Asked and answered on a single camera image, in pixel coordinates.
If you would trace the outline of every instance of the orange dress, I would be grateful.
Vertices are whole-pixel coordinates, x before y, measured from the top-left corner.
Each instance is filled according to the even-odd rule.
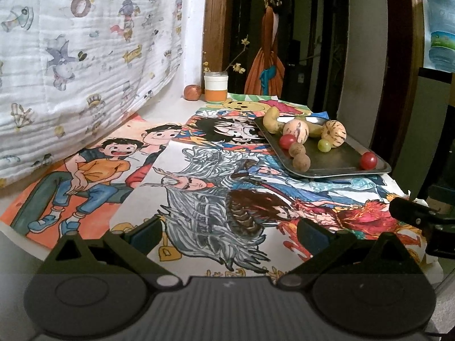
[[[263,70],[269,69],[272,65],[276,68],[276,74],[268,81],[268,95],[281,97],[283,87],[284,66],[277,56],[278,40],[277,36],[272,43],[274,35],[274,11],[269,6],[262,18],[262,42],[261,48],[253,61],[253,65],[248,73],[245,84],[245,94],[263,95],[261,86],[261,74]]]

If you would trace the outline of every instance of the jar lid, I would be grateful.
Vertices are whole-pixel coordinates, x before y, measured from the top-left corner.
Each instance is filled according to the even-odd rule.
[[[227,72],[206,72],[204,73],[205,77],[227,77]]]

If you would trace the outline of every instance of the baking tray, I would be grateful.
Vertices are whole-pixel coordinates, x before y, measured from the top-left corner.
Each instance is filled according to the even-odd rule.
[[[269,133],[264,127],[262,119],[263,117],[258,117],[254,119],[254,122],[276,152],[283,166],[294,176],[304,178],[327,178],[345,175],[384,174],[392,171],[390,165],[378,155],[376,155],[378,164],[375,169],[360,169],[359,163],[362,154],[371,150],[363,147],[348,135],[346,141],[340,147],[331,149],[328,153],[323,153],[318,150],[319,138],[308,138],[305,142],[305,148],[307,155],[311,159],[311,167],[304,173],[298,172],[292,166],[292,158],[289,153],[283,150],[278,144],[281,134]],[[280,117],[278,118],[278,121],[287,123],[292,119],[294,119],[294,117]],[[325,122],[326,119],[312,117],[312,123],[323,124]]]

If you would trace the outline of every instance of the green grape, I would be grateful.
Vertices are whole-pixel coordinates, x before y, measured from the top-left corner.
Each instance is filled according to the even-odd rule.
[[[332,149],[332,145],[327,140],[321,139],[318,142],[318,149],[323,153],[328,153]]]

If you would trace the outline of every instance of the blue sneaker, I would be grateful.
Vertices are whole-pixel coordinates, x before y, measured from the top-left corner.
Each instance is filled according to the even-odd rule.
[[[56,218],[53,215],[46,215],[42,217],[39,221],[30,222],[28,224],[30,232],[41,233],[47,228],[51,227],[59,221],[59,218]]]
[[[60,237],[64,236],[70,231],[76,231],[79,228],[79,222],[67,222],[67,219],[62,221],[58,226],[58,232],[60,233]]]

